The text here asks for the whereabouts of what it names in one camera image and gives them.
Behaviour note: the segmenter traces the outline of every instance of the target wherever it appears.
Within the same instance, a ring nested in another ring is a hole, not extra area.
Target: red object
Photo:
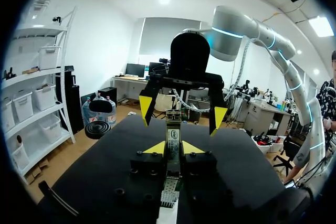
[[[266,145],[266,142],[264,142],[264,141],[257,141],[257,144],[258,145]]]

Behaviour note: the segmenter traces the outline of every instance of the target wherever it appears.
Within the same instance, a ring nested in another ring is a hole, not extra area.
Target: person
[[[324,126],[324,137],[326,141],[326,149],[328,149],[332,135],[336,132],[336,94],[334,91],[328,89],[329,87],[335,88],[336,83],[336,50],[332,53],[331,64],[333,70],[333,79],[330,81],[325,81],[321,87],[319,94],[316,96],[320,102],[321,113],[323,118]],[[310,143],[305,141],[301,146],[298,154],[295,156],[293,162],[295,167],[289,172],[283,183],[287,183],[292,180],[299,171],[306,165],[309,161],[309,151]]]

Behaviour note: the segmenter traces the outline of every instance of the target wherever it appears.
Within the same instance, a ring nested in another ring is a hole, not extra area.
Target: white label
[[[116,120],[115,115],[111,115],[111,116],[108,116],[108,117],[107,117],[107,121],[108,121],[108,122],[114,122],[115,120]]]
[[[168,140],[178,140],[180,138],[179,129],[168,129]]]
[[[89,118],[89,122],[92,123],[94,121],[97,121],[98,119],[96,117],[93,117],[93,118]]]

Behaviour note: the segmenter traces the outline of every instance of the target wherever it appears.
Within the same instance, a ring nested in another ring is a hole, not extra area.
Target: laboratory room
[[[26,0],[2,64],[7,208],[44,223],[313,218],[336,160],[322,3]]]

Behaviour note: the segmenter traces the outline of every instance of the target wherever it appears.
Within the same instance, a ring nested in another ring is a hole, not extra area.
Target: yellow triangle marker
[[[162,141],[161,143],[156,144],[153,147],[150,147],[149,149],[147,149],[143,153],[153,153],[153,152],[156,152],[158,154],[162,154],[162,156],[163,156],[164,147],[165,147],[165,141]]]
[[[222,108],[222,107],[215,107],[215,123],[216,123],[216,128],[214,131],[211,133],[210,136],[213,136],[216,134],[217,130],[220,127],[220,124],[223,121],[223,118],[227,112],[227,108]]]
[[[186,141],[182,141],[182,144],[183,144],[183,153],[184,154],[190,154],[191,152],[204,153],[204,151],[195,147],[194,145],[191,145],[190,143],[188,143]]]
[[[147,122],[146,122],[146,114],[149,109],[149,106],[151,105],[153,98],[151,97],[144,97],[142,95],[139,96],[139,101],[140,101],[140,109],[141,109],[141,114],[142,114],[142,119],[145,122],[145,126],[147,127]]]

